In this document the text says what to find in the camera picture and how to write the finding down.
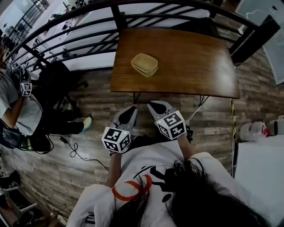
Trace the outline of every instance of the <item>yellow and black striped tape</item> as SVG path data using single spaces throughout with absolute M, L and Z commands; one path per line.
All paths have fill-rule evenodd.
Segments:
M 233 139 L 235 140 L 237 137 L 237 125 L 236 125 L 235 107 L 232 99 L 231 99 L 231 106 L 232 106 L 232 117 L 233 117 Z

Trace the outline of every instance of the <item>black pants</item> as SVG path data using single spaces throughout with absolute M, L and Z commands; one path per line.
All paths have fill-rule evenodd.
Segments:
M 57 111 L 47 106 L 45 100 L 40 95 L 40 90 L 33 92 L 37 101 L 42 107 L 42 118 L 37 126 L 34 134 L 42 133 L 44 130 L 45 134 L 79 134 L 84 128 L 83 122 L 69 122 L 74 120 L 74 113 L 72 110 L 66 110 L 64 112 Z

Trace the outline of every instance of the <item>sleeve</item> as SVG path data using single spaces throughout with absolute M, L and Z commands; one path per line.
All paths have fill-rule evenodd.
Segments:
M 10 108 L 8 97 L 6 90 L 0 86 L 0 118 L 3 119 L 3 116 L 6 112 L 6 110 Z
M 86 217 L 94 213 L 96 201 L 108 192 L 111 192 L 111 188 L 102 184 L 86 187 L 70 214 L 66 227 L 82 226 Z
M 217 192 L 226 195 L 233 195 L 242 202 L 247 203 L 246 196 L 241 186 L 231 177 L 221 162 L 206 152 L 194 154 L 190 159 L 194 158 L 201 162 L 207 173 L 208 179 L 213 184 Z

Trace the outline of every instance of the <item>wooden table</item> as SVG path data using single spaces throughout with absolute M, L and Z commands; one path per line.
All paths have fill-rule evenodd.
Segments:
M 158 60 L 158 70 L 150 78 L 131 66 L 131 60 L 139 53 Z M 159 28 L 122 31 L 110 91 L 240 98 L 234 66 L 224 41 L 198 33 Z

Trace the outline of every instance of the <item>gray t-shirt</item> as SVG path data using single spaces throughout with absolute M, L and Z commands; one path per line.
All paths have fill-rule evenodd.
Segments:
M 17 75 L 11 66 L 7 65 L 6 69 L 0 68 L 0 118 L 8 108 L 12 108 L 19 99 L 19 93 L 16 89 L 15 80 Z M 41 119 L 41 106 L 36 98 L 31 95 L 26 97 L 23 108 L 17 120 L 15 128 L 18 128 L 23 135 L 31 136 Z

